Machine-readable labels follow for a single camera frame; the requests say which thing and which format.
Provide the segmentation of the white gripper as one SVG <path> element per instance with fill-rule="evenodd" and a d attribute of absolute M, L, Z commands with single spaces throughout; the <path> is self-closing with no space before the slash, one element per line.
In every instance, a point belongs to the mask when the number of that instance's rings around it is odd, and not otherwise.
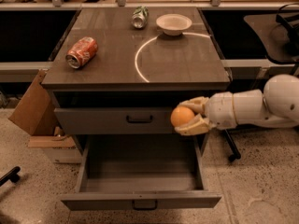
<path fill-rule="evenodd" d="M 175 128 L 180 135 L 190 136 L 208 133 L 213 128 L 226 130 L 236 127 L 233 95 L 230 92 L 216 93 L 209 99 L 204 96 L 195 97 L 180 102 L 178 106 L 187 107 L 198 114 L 191 121 Z"/>

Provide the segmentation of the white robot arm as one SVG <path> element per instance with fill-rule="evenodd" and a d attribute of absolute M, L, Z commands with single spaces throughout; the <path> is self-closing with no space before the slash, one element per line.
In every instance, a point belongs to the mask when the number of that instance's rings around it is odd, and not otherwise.
<path fill-rule="evenodd" d="M 263 91 L 219 92 L 183 101 L 195 117 L 175 127 L 180 135 L 208 133 L 211 129 L 234 129 L 238 125 L 263 128 L 292 128 L 299 125 L 299 78 L 291 75 L 271 77 Z"/>

